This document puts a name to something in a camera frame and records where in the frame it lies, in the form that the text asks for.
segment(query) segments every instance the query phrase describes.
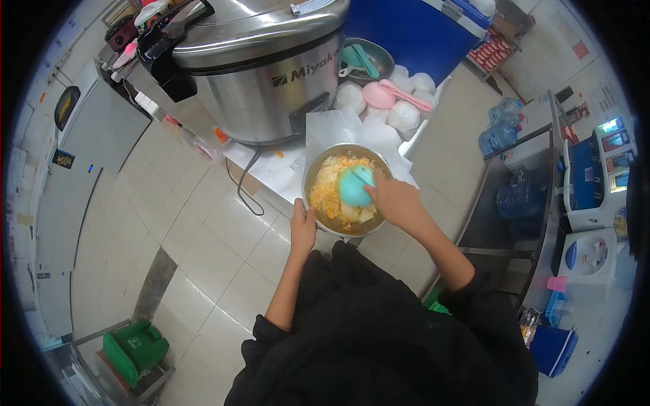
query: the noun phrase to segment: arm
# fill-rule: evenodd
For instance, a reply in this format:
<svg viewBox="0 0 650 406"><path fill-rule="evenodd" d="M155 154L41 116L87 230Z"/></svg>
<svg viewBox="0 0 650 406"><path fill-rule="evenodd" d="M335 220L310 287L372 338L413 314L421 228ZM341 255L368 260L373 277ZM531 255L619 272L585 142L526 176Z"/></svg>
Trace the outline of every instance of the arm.
<svg viewBox="0 0 650 406"><path fill-rule="evenodd" d="M309 211L306 211L302 199L296 199L291 218L291 252L265 316L268 321L284 331L291 330L302 266L314 244L316 210L310 207Z"/></svg>
<svg viewBox="0 0 650 406"><path fill-rule="evenodd" d="M406 182L386 179L379 169L374 171L374 182L376 188L364 189L382 216L424 246L449 290L466 286L474 277L474 266L429 216L417 189Z"/></svg>
<svg viewBox="0 0 650 406"><path fill-rule="evenodd" d="M385 179L377 170L374 180L376 188L364 186L364 189L379 212L426 248L445 280L448 290L440 295L440 303L472 331L512 383L519 398L533 404L537 394L537 367L521 338L509 299L491 288L489 275L476 272L445 236L422 206L415 187Z"/></svg>

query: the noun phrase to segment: plastic water bottle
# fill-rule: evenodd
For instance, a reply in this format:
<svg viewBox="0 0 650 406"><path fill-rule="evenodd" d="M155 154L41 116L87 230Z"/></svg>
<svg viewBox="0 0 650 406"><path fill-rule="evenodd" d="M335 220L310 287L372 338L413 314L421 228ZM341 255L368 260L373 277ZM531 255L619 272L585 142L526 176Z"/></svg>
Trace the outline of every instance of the plastic water bottle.
<svg viewBox="0 0 650 406"><path fill-rule="evenodd" d="M486 137L496 151L517 141L517 129L506 120L501 120L487 129Z"/></svg>
<svg viewBox="0 0 650 406"><path fill-rule="evenodd" d="M513 99L512 97L504 97L503 100L499 103L499 108L502 113L517 114L521 111L522 107L523 105L521 102L517 99Z"/></svg>
<svg viewBox="0 0 650 406"><path fill-rule="evenodd" d="M503 111L501 110L499 105L496 105L496 106L492 107L487 112L487 116L489 117L490 124L496 123L499 120L499 117L501 116L502 113L503 113Z"/></svg>
<svg viewBox="0 0 650 406"><path fill-rule="evenodd" d="M497 211L503 218L535 216L545 202L546 186L543 177L536 173L524 173L516 183L502 186L497 192Z"/></svg>
<svg viewBox="0 0 650 406"><path fill-rule="evenodd" d="M490 155L494 152L494 148L492 148L492 144L490 144L488 139L487 132L488 130L485 130L478 136L478 147L481 149L481 152L483 152L483 156Z"/></svg>
<svg viewBox="0 0 650 406"><path fill-rule="evenodd" d="M503 113L499 117L499 121L507 121L512 127L515 127L518 131L521 131L521 120L523 120L524 115L521 113Z"/></svg>

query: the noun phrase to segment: cardboard box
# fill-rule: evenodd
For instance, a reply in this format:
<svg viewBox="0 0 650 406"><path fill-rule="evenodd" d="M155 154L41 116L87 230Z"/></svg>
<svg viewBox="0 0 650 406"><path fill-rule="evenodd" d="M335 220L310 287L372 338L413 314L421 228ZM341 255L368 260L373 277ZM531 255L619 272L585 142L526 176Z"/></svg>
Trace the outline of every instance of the cardboard box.
<svg viewBox="0 0 650 406"><path fill-rule="evenodd" d="M228 158L224 159L221 162L221 165L223 165L224 168L226 167L226 161L228 161L228 168L230 169L230 175L232 175L233 179L239 183L239 179L241 179L244 170L240 168L237 164L235 164L233 161L229 160ZM262 184L257 179L252 177L250 173L247 173L246 176L244 176L244 181L242 182L242 189L247 191L249 195L253 196L261 186Z"/></svg>
<svg viewBox="0 0 650 406"><path fill-rule="evenodd" d="M508 41L512 41L512 39L515 38L515 35L517 34L515 27L512 24L506 22L503 16L501 16L499 13L494 16L492 25L497 29L497 31L503 34L503 36L506 37Z"/></svg>

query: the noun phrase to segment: pink cup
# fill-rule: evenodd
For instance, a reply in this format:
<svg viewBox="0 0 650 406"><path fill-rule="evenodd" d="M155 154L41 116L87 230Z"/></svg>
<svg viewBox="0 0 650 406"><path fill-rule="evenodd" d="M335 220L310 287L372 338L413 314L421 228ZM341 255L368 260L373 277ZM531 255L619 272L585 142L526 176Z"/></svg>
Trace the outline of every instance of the pink cup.
<svg viewBox="0 0 650 406"><path fill-rule="evenodd" d="M568 279L568 276L552 276L549 278L549 281L546 282L546 287L564 293L567 291Z"/></svg>

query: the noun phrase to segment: rice cooker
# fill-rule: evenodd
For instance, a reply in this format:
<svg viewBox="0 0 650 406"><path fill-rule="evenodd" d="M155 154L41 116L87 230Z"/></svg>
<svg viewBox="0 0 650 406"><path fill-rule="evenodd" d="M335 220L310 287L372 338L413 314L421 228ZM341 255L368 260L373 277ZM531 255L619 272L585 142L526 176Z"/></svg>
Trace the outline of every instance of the rice cooker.
<svg viewBox="0 0 650 406"><path fill-rule="evenodd" d="M250 145L292 140L308 112L334 100L350 0L299 16L292 1L185 0L164 30L154 23L141 37L138 58L174 103L195 97L215 132Z"/></svg>

